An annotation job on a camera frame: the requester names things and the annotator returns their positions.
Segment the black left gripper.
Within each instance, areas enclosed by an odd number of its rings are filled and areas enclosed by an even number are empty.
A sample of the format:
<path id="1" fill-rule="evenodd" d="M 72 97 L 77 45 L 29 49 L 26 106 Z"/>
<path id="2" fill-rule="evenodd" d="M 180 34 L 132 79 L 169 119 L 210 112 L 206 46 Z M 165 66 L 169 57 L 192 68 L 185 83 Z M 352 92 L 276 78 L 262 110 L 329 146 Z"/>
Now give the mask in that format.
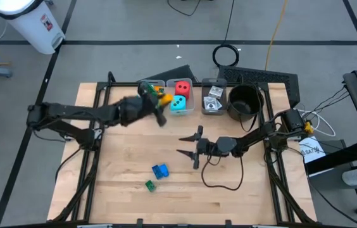
<path id="1" fill-rule="evenodd" d="M 163 114 L 163 109 L 158 108 L 159 97 L 156 93 L 142 92 L 141 117 L 155 115 L 156 121 L 160 127 L 163 127 L 167 120 Z"/>

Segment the clear packet with dark emblem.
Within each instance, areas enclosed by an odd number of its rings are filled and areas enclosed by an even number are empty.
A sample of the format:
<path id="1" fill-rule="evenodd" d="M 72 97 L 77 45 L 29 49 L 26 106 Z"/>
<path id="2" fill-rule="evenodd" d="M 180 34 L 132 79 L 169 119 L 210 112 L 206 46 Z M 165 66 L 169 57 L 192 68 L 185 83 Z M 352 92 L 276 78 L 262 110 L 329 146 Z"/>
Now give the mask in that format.
<path id="1" fill-rule="evenodd" d="M 222 107 L 222 105 L 216 98 L 205 97 L 204 102 L 205 102 L 204 106 L 206 110 L 218 111 Z"/>

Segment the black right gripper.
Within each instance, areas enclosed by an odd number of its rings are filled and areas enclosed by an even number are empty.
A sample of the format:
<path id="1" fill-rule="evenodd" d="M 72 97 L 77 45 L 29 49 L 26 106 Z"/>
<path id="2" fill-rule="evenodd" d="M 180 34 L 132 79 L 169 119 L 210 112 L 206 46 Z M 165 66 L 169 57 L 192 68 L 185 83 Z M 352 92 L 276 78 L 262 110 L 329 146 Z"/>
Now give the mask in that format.
<path id="1" fill-rule="evenodd" d="M 179 138 L 179 141 L 196 142 L 196 150 L 185 151 L 178 149 L 179 153 L 188 156 L 191 160 L 194 160 L 193 169 L 197 170 L 199 168 L 199 155 L 212 155 L 214 150 L 214 144 L 210 142 L 207 138 L 202 138 L 203 126 L 199 125 L 197 127 L 197 132 L 189 137 Z"/>

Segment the shiny clear card packet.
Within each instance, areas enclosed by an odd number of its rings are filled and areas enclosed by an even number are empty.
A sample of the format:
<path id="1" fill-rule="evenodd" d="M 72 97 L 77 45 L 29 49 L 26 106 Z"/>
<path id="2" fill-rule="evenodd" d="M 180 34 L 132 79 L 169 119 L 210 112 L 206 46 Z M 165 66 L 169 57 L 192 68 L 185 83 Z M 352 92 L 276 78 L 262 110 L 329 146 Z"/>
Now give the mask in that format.
<path id="1" fill-rule="evenodd" d="M 211 86 L 208 96 L 216 98 L 216 99 L 220 99 L 222 94 L 223 94 L 223 88 L 213 85 L 213 86 Z"/>

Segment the black perforated case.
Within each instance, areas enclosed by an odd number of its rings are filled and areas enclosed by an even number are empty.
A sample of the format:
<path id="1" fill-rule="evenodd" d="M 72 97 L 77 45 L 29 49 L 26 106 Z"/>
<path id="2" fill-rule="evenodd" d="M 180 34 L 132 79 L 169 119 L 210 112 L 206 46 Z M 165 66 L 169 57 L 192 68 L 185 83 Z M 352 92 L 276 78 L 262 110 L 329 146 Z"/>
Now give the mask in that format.
<path id="1" fill-rule="evenodd" d="M 298 76 L 296 74 L 221 66 L 218 78 L 225 79 L 228 83 L 283 83 L 287 91 L 290 107 L 294 108 L 300 102 Z"/>

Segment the black wedge panel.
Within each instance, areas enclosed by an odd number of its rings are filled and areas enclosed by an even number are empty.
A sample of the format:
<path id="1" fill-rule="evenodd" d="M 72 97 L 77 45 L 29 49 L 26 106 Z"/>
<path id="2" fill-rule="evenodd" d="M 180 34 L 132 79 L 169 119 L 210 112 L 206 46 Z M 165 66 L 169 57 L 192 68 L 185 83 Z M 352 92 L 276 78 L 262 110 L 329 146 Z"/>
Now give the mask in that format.
<path id="1" fill-rule="evenodd" d="M 194 76 L 189 65 L 183 65 L 166 72 L 162 72 L 153 76 L 148 77 L 148 80 L 163 80 L 166 82 L 170 79 L 191 79 L 192 82 L 196 82 L 196 77 Z"/>

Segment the smoky dark plastic container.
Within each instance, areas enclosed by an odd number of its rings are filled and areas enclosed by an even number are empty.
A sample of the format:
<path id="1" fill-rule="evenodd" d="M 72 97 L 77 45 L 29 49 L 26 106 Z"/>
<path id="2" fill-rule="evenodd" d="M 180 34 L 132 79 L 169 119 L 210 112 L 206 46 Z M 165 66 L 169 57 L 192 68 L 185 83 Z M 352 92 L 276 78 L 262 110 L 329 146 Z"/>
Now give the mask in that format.
<path id="1" fill-rule="evenodd" d="M 217 86 L 223 88 L 223 94 L 220 99 L 217 99 L 222 107 L 218 111 L 206 110 L 204 108 L 204 97 L 208 96 L 211 86 Z M 204 115 L 223 115 L 227 111 L 227 81 L 225 79 L 207 78 L 201 82 L 202 87 L 202 108 L 201 111 Z"/>

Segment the small yellow toy block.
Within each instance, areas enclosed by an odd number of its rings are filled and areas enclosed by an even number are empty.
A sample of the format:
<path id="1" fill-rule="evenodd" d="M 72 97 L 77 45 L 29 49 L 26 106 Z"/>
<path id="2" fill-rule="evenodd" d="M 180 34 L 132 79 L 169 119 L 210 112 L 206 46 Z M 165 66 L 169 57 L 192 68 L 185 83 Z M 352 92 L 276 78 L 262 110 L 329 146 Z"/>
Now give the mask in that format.
<path id="1" fill-rule="evenodd" d="M 167 106 L 173 101 L 173 95 L 169 93 L 160 94 L 159 105 Z"/>

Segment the clear plastic container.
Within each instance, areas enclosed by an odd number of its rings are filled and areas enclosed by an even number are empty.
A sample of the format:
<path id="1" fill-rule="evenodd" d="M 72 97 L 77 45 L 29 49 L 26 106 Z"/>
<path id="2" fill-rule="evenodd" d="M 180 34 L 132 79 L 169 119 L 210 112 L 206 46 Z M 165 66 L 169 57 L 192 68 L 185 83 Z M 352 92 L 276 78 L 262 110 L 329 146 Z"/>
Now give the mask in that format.
<path id="1" fill-rule="evenodd" d="M 165 86 L 165 82 L 162 81 L 162 80 L 148 80 L 148 79 L 144 79 L 144 80 L 141 80 L 140 82 L 143 82 L 143 81 L 149 82 L 149 84 L 151 84 L 152 86 L 162 86 L 162 87 Z"/>
<path id="2" fill-rule="evenodd" d="M 175 83 L 178 82 L 178 81 L 181 81 L 181 80 L 187 81 L 188 83 L 190 83 L 191 93 L 189 95 L 189 99 L 186 99 L 186 109 L 185 110 L 171 111 L 170 110 L 170 104 L 168 105 L 171 115 L 176 115 L 176 116 L 188 115 L 194 110 L 194 107 L 195 107 L 194 93 L 193 93 L 193 90 L 192 90 L 192 80 L 191 79 L 184 78 L 184 79 L 170 79 L 170 80 L 167 80 L 166 87 L 165 87 L 166 92 L 169 93 L 169 94 L 172 94 L 174 96 L 175 95 Z"/>

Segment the long dark green brick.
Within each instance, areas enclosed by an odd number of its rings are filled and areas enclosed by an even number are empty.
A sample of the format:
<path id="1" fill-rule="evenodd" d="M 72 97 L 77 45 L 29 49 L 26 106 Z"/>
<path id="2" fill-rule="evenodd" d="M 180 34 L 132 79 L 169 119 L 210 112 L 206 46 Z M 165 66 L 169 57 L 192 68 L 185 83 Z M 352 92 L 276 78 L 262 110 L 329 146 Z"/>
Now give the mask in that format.
<path id="1" fill-rule="evenodd" d="M 137 92 L 139 96 L 143 96 L 144 94 L 154 94 L 155 90 L 149 82 L 143 81 L 139 83 Z"/>

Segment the red foam die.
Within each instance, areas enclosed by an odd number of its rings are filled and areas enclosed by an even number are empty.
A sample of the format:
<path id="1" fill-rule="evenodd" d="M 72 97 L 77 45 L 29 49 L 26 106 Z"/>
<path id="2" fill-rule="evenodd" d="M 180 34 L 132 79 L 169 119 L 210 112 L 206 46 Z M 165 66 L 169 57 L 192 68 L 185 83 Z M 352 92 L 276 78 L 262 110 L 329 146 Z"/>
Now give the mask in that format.
<path id="1" fill-rule="evenodd" d="M 187 81 L 178 81 L 175 83 L 175 95 L 183 96 L 185 99 L 189 99 L 189 95 L 191 93 L 190 83 Z"/>

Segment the printed paper sheet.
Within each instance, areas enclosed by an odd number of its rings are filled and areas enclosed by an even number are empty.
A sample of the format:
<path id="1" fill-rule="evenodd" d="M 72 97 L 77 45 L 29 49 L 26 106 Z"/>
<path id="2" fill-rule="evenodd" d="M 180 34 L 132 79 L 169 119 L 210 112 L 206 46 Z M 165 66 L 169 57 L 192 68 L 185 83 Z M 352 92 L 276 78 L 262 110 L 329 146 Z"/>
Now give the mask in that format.
<path id="1" fill-rule="evenodd" d="M 299 142 L 299 146 L 305 163 L 312 162 L 326 155 L 315 136 L 303 139 Z"/>

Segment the teal foam die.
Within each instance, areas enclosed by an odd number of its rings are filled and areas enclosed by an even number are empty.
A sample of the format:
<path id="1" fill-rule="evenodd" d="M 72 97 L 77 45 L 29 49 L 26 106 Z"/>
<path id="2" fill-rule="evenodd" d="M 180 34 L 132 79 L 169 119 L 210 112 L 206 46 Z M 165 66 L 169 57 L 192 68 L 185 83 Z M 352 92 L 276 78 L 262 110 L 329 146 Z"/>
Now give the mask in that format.
<path id="1" fill-rule="evenodd" d="M 174 95 L 173 100 L 170 103 L 171 111 L 180 111 L 186 109 L 186 98 L 181 95 Z"/>

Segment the white pedal trash bin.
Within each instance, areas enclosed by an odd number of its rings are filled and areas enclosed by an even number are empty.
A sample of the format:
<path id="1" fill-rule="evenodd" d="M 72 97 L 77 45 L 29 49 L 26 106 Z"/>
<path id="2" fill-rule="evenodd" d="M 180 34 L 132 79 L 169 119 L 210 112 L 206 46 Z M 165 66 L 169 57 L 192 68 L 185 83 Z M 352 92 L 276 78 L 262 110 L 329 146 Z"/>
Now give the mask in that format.
<path id="1" fill-rule="evenodd" d="M 49 9 L 51 5 L 53 0 L 0 0 L 0 17 L 38 52 L 53 54 L 65 33 Z"/>

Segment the black round pot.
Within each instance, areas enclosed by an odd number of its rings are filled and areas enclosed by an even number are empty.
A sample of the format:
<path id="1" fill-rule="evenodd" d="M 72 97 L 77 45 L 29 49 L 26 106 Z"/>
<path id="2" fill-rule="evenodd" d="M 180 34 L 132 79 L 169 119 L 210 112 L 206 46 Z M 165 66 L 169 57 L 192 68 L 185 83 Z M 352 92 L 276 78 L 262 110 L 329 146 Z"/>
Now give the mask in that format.
<path id="1" fill-rule="evenodd" d="M 257 117 L 263 105 L 263 96 L 256 85 L 241 84 L 229 92 L 227 111 L 232 119 L 244 122 Z"/>

